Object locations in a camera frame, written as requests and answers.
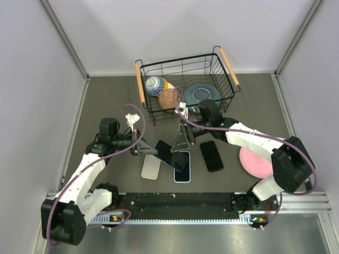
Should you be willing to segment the blue edged black phone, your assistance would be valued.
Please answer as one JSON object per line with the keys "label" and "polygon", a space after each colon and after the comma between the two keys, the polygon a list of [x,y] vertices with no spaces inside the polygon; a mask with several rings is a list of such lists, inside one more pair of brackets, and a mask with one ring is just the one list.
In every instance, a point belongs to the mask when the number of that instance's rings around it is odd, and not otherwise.
{"label": "blue edged black phone", "polygon": [[163,140],[159,140],[155,144],[155,149],[157,154],[154,156],[178,172],[181,172],[189,162],[188,157],[184,153],[172,153],[171,146]]}

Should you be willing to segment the beige phone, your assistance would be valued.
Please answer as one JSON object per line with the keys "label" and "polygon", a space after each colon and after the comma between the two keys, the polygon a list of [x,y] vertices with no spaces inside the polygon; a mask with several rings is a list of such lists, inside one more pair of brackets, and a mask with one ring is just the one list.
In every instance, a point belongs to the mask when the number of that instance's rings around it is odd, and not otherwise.
{"label": "beige phone", "polygon": [[156,180],[160,169],[161,161],[153,156],[147,155],[141,171],[141,177],[149,180]]}

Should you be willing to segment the black phone case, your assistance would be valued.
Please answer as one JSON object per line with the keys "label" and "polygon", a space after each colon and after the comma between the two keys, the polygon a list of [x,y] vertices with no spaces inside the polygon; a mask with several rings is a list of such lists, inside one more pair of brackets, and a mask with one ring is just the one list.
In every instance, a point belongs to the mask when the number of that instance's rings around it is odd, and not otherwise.
{"label": "black phone case", "polygon": [[201,143],[200,150],[208,172],[213,173],[224,168],[222,159],[214,141]]}

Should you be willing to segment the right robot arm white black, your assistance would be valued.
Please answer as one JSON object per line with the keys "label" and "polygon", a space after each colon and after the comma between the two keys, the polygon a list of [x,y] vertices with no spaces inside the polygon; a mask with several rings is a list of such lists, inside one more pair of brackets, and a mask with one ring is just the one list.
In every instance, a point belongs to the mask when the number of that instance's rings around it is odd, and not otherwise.
{"label": "right robot arm white black", "polygon": [[224,117],[211,99],[199,103],[202,119],[197,122],[189,120],[185,103],[174,105],[176,113],[182,118],[188,144],[195,144],[197,137],[210,133],[215,139],[245,148],[271,163],[272,174],[248,191],[247,203],[255,210],[274,195],[296,193],[310,175],[317,175],[303,142],[295,136],[283,139],[253,130],[236,119]]}

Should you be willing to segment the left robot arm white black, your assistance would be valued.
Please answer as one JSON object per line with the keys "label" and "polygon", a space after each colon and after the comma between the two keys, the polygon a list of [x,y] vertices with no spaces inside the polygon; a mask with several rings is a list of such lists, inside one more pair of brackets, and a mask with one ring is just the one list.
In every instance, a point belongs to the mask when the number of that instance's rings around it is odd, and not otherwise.
{"label": "left robot arm white black", "polygon": [[95,179],[113,156],[130,151],[132,155],[155,155],[157,150],[143,138],[144,131],[134,127],[144,117],[138,114],[125,116],[128,132],[120,133],[120,123],[112,117],[103,118],[99,132],[86,147],[82,160],[66,183],[52,199],[41,205],[42,237],[50,245],[66,243],[78,245],[91,221],[107,208],[116,209],[120,204],[117,188],[99,184],[91,195]]}

